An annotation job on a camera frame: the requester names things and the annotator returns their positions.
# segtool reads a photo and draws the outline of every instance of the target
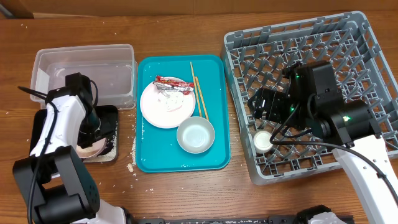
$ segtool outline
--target teal tray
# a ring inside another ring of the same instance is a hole
[[[204,153],[190,154],[177,142],[177,128],[161,129],[148,123],[137,104],[136,160],[144,172],[177,172],[222,169],[231,159],[224,66],[215,55],[149,57],[138,67],[137,95],[156,75],[193,82],[190,62],[198,77],[209,120],[216,137]],[[192,116],[199,116],[198,105]]]

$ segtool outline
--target red wrapper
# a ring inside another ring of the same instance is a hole
[[[157,87],[158,90],[179,91],[182,92],[184,95],[188,95],[190,92],[193,91],[193,88],[195,87],[193,83],[171,80],[169,78],[161,77],[160,75],[156,76],[154,85]]]

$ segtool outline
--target gray basket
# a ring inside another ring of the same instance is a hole
[[[270,184],[341,167],[331,151],[320,146],[274,146],[267,154],[256,154],[254,133],[272,132],[279,124],[255,120],[248,99],[262,86],[285,91],[288,80],[281,70],[297,61],[329,60],[345,100],[361,99],[370,105],[389,157],[398,156],[398,86],[362,12],[230,32],[224,36],[222,59],[253,183]],[[296,140],[314,139],[308,134]]]

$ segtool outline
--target cable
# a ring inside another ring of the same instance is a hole
[[[302,146],[326,146],[326,147],[334,147],[337,149],[341,149],[343,151],[346,151],[348,153],[354,154],[355,156],[358,156],[360,159],[362,159],[364,162],[366,162],[369,166],[371,166],[377,173],[377,176],[379,178],[382,178],[383,181],[386,183],[387,188],[390,190],[394,200],[396,201],[396,204],[398,205],[398,195],[397,192],[394,190],[392,187],[390,181],[387,179],[387,175],[383,173],[378,166],[376,166],[372,161],[370,161],[368,158],[363,156],[357,151],[354,151],[348,147],[344,146],[339,146],[336,144],[330,144],[330,143],[325,143],[325,142],[315,142],[315,141],[274,141],[275,136],[280,132],[280,130],[287,124],[287,122],[293,117],[297,109],[300,107],[300,103],[297,104],[297,106],[294,108],[293,112],[289,115],[289,117],[284,121],[282,125],[279,126],[279,128],[272,133],[272,136],[270,138],[271,144],[275,145],[280,145],[280,146],[288,146],[288,145],[302,145]]]
[[[289,128],[290,128],[289,126],[286,126],[286,128],[282,130],[283,137],[285,137],[285,138],[298,138],[298,137],[304,136],[304,135],[312,132],[312,129],[308,129],[308,130],[302,131],[301,133],[298,133],[298,134],[295,134],[295,135],[292,135],[292,136],[288,136],[288,135],[286,135],[286,132],[287,132],[287,130],[289,130]]]
[[[97,107],[97,103],[98,103],[98,87],[97,87],[97,84],[95,84],[95,82],[93,80],[90,80],[90,82],[92,82],[92,84],[95,87],[95,100],[94,100],[93,107]]]
[[[20,90],[22,90],[22,91],[24,91],[26,93],[29,93],[31,95],[37,96],[37,97],[39,97],[41,99],[44,99],[44,100],[45,100],[44,95],[47,96],[45,93],[41,93],[41,92],[38,92],[38,91],[35,91],[35,90],[31,90],[30,88],[26,88],[26,87],[19,86],[18,89],[20,89]],[[29,198],[28,198],[28,201],[27,201],[27,221],[28,221],[28,224],[32,224],[32,201],[33,201],[33,194],[34,194],[35,186],[36,186],[35,185],[35,181],[36,181],[36,178],[37,178],[37,173],[39,172],[40,163],[42,162],[42,159],[43,159],[43,156],[45,154],[45,151],[47,150],[47,147],[50,144],[51,135],[52,135],[52,133],[54,131],[55,123],[57,122],[57,118],[58,118],[57,107],[52,102],[49,102],[49,104],[54,108],[54,119],[52,120],[49,133],[48,133],[47,137],[45,138],[43,149],[40,152],[39,158],[36,161],[36,165],[35,165],[35,168],[34,168],[34,171],[33,171],[32,182],[30,183]]]
[[[308,113],[308,116],[309,116],[311,119],[313,119],[313,115],[312,115],[312,112],[311,112],[311,101],[312,101],[312,98],[313,98],[314,96],[316,96],[316,94],[315,94],[315,93],[312,93],[312,94],[308,97],[308,100],[307,100],[307,113]]]

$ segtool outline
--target chopstick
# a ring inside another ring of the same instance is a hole
[[[193,85],[195,86],[195,94],[197,96],[197,103],[198,103],[198,108],[199,108],[199,116],[201,116],[201,108],[200,108],[200,102],[199,102],[199,97],[198,97],[197,81],[195,80],[195,74],[193,72],[192,62],[191,62],[191,72],[192,72]]]
[[[195,78],[196,78],[197,85],[198,85],[198,89],[199,89],[199,94],[200,94],[201,103],[202,103],[202,105],[203,105],[203,109],[205,110],[206,120],[209,120],[209,116],[207,115],[205,100],[203,99],[203,95],[201,94],[201,89],[200,89],[199,80],[198,80],[198,77],[195,77]]]

